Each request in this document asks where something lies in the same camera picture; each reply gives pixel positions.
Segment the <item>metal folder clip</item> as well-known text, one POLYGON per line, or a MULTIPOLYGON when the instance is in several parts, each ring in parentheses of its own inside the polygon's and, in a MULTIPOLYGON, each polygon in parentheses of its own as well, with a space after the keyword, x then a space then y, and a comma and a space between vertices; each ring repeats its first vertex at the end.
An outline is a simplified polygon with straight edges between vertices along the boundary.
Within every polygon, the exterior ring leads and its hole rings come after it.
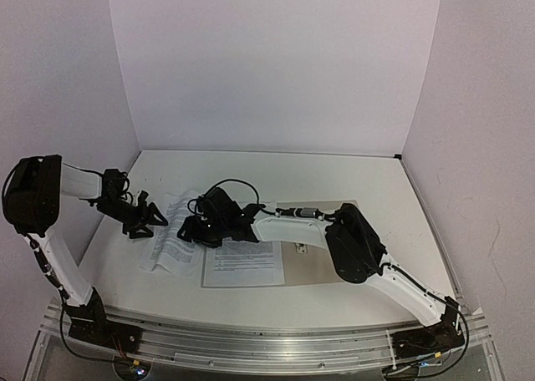
POLYGON ((295 250, 297 254, 306 254, 308 252, 308 247, 303 243, 295 243, 295 250))

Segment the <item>beige file folder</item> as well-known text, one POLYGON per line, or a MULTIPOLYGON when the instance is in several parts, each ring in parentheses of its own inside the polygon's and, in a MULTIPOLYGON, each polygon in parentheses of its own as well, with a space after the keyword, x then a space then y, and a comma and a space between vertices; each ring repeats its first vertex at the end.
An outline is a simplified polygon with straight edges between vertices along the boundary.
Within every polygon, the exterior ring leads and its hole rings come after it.
MULTIPOLYGON (((343 203, 359 206, 356 200, 350 201, 291 201, 278 202, 277 208, 308 207, 317 208, 328 214, 338 210, 343 203)), ((319 284, 341 283, 343 280, 334 270, 329 253, 319 246, 305 244, 306 254, 297 254, 295 243, 281 242, 285 287, 301 287, 319 284)))

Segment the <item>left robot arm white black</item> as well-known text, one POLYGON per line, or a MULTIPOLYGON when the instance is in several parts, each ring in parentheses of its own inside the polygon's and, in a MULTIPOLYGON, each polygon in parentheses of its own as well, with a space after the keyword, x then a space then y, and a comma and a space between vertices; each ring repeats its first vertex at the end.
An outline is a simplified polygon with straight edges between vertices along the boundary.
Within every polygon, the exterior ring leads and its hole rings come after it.
POLYGON ((69 317, 69 337, 83 343, 135 353, 140 328, 108 319, 97 290, 85 280, 73 259, 57 221, 62 196, 87 202, 118 221, 131 240, 151 238, 167 219, 146 191, 133 197, 128 175, 118 169, 104 172, 65 164, 60 155, 22 158, 2 188, 6 221, 31 248, 39 268, 58 291, 63 315, 69 317))

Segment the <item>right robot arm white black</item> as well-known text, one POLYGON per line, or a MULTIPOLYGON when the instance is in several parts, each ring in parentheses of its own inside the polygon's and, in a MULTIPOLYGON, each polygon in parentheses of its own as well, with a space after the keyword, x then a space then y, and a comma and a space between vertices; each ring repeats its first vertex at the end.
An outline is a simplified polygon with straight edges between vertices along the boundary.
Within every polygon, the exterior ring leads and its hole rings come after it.
POLYGON ((353 203, 332 213, 317 208, 269 209, 260 202, 240 206, 219 186, 195 199, 179 239, 210 248, 225 240, 295 242, 329 252, 337 276, 386 295, 409 311, 419 328, 396 332, 391 341, 397 358, 467 349, 469 329, 459 303, 407 272, 387 251, 379 235, 353 203))

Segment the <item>printed paper sheet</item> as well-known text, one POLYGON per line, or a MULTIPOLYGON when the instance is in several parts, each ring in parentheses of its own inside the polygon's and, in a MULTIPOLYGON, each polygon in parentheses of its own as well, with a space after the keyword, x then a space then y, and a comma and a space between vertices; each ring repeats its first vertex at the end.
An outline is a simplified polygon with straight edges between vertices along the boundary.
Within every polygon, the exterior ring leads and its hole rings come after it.
POLYGON ((280 242, 224 241, 207 248, 203 288, 278 287, 285 284, 280 242))
POLYGON ((206 248, 179 239, 177 232, 191 214, 187 203, 198 196, 196 190, 188 190, 180 196, 165 194, 163 214, 168 225, 159 227, 147 243, 140 259, 142 270, 153 272, 161 267, 171 274, 184 277, 190 277, 196 271, 206 248))

